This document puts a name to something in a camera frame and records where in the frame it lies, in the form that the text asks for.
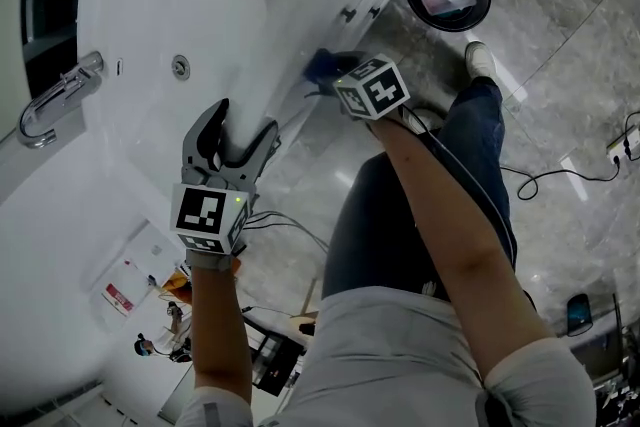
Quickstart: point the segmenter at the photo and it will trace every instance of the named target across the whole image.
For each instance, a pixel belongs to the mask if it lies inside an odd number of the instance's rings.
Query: chrome faucet
[[[56,141],[56,132],[47,130],[40,135],[29,135],[27,129],[37,125],[50,127],[80,105],[83,98],[96,92],[102,79],[98,72],[104,67],[102,56],[92,52],[68,73],[60,75],[60,82],[31,101],[22,111],[16,135],[18,141],[32,149],[41,149]]]

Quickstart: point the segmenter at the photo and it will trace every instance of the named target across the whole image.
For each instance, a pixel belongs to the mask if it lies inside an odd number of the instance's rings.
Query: sleeve
[[[485,379],[489,393],[518,427],[596,425],[593,384],[557,338],[538,340],[500,362]]]
[[[251,407],[230,391],[196,388],[177,427],[253,427]]]

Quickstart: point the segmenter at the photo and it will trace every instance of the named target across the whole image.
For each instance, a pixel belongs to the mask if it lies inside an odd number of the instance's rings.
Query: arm
[[[553,338],[524,295],[493,226],[422,142],[372,124],[407,195],[482,377],[518,349]]]
[[[233,274],[197,267],[192,271],[196,388],[222,388],[251,403],[251,355]]]

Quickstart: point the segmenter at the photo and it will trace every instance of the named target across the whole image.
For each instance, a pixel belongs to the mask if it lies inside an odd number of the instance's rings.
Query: blue cloth
[[[517,247],[499,163],[504,140],[501,104],[496,84],[477,78],[458,95],[437,134],[486,191],[495,209],[427,134],[420,138],[485,213],[515,268]],[[342,208],[329,247],[322,296],[368,286],[421,293],[430,281],[437,284],[435,297],[448,299],[393,166],[386,154],[380,154],[362,166]]]

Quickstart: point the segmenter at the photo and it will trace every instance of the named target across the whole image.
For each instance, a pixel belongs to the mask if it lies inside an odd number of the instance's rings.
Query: white t-shirt
[[[283,411],[264,427],[592,427],[589,377],[558,339],[511,354],[480,380],[453,307],[382,287],[325,299]],[[233,393],[199,388],[179,427],[251,427]]]

